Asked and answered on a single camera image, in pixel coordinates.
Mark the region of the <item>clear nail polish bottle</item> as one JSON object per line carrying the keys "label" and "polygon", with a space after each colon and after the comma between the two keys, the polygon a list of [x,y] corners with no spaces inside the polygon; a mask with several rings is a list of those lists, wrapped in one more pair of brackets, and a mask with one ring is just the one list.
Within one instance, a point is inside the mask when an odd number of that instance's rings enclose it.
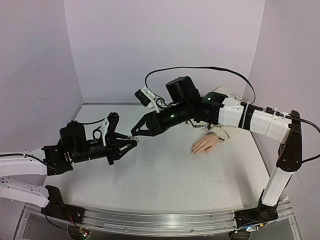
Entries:
{"label": "clear nail polish bottle", "polygon": [[131,136],[130,135],[130,136],[127,137],[127,139],[130,140],[130,141],[136,141],[137,143],[139,142],[139,138],[137,136]]}

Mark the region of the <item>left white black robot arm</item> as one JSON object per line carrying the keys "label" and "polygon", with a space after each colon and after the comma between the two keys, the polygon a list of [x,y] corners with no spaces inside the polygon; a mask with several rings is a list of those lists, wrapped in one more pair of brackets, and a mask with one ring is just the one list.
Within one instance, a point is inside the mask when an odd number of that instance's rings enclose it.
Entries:
{"label": "left white black robot arm", "polygon": [[8,152],[0,155],[0,196],[41,207],[46,215],[64,218],[70,208],[64,203],[57,187],[27,185],[10,180],[11,176],[58,176],[73,170],[73,165],[105,158],[109,165],[120,160],[138,145],[133,136],[117,133],[116,123],[108,120],[96,131],[99,137],[87,139],[85,125],[71,121],[60,129],[56,145],[25,152]]}

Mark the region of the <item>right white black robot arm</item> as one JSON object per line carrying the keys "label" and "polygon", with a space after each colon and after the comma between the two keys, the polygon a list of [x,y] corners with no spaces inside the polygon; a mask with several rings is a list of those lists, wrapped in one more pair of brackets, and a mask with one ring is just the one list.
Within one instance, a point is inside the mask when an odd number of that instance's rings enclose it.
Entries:
{"label": "right white black robot arm", "polygon": [[297,111],[282,113],[276,108],[259,107],[229,95],[223,87],[201,96],[189,76],[176,78],[166,84],[172,103],[160,105],[160,97],[148,87],[135,92],[140,103],[151,109],[133,127],[131,134],[154,137],[181,123],[192,127],[201,123],[208,127],[206,136],[191,147],[195,155],[214,148],[218,141],[230,138],[230,131],[247,130],[279,143],[278,159],[258,204],[238,210],[234,215],[235,229],[251,232],[278,218],[280,196],[293,173],[305,162],[302,129],[304,120]]}

